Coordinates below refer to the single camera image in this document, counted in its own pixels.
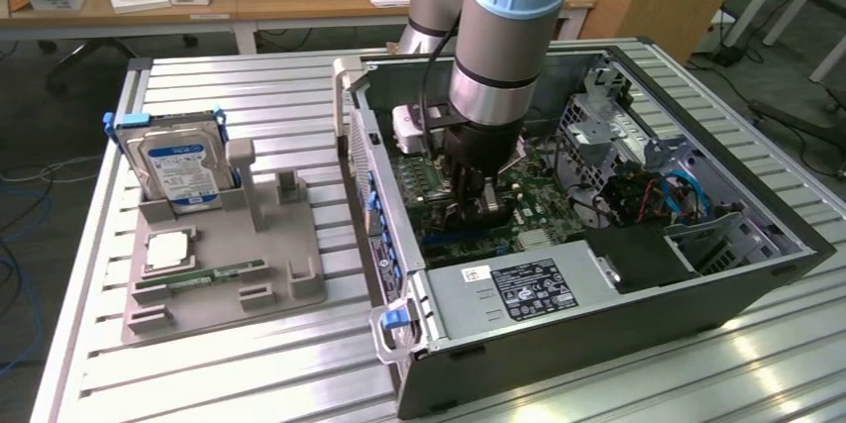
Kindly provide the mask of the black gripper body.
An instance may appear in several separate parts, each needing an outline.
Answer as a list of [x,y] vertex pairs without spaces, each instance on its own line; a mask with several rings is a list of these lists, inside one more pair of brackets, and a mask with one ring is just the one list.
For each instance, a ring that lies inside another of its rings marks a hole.
[[509,159],[523,121],[485,126],[475,122],[453,125],[444,139],[444,153],[451,172],[471,171],[481,177],[493,177]]

